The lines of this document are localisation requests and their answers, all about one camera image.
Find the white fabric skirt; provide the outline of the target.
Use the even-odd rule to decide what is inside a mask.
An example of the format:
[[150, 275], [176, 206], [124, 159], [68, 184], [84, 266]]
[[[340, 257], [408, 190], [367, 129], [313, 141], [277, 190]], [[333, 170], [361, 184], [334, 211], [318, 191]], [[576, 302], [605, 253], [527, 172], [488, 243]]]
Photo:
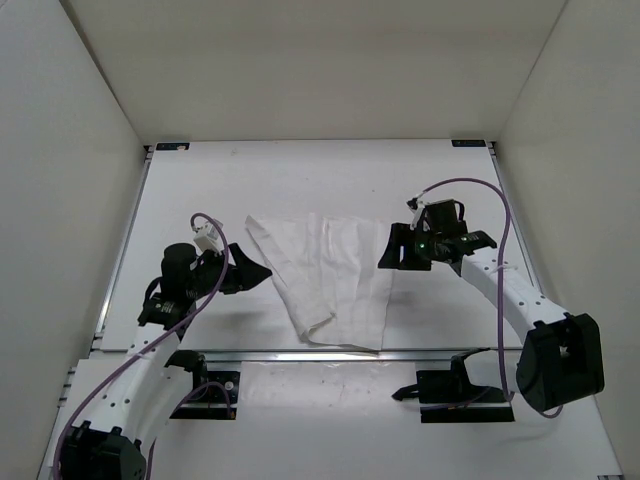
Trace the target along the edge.
[[309, 213], [249, 216], [245, 228], [272, 271], [296, 334], [311, 345], [383, 346], [393, 272], [378, 262], [390, 227]]

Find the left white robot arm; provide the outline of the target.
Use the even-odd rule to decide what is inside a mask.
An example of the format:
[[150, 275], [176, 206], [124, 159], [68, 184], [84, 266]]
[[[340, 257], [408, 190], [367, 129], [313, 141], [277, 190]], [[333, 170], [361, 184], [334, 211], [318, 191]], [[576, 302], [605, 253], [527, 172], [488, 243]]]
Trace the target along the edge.
[[214, 295], [251, 290], [271, 275], [235, 243], [220, 251], [198, 252], [188, 243], [166, 247], [124, 360], [76, 407], [60, 433], [53, 477], [148, 478], [155, 441], [174, 412], [212, 388], [224, 388], [210, 380], [202, 354], [182, 349], [187, 329]]

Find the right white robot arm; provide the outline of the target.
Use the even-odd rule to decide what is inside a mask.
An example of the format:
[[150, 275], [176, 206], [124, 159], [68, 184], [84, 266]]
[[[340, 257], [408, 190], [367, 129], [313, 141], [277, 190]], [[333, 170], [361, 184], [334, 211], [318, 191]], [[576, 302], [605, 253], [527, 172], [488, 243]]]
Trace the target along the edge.
[[590, 315], [570, 313], [499, 261], [496, 241], [468, 229], [461, 202], [411, 199], [408, 207], [414, 218], [392, 224], [379, 268], [428, 271], [435, 262], [448, 265], [501, 310], [522, 350], [515, 361], [490, 348], [457, 354], [434, 386], [406, 387], [394, 399], [424, 392], [425, 402], [460, 403], [505, 388], [545, 413], [603, 391], [600, 330]]

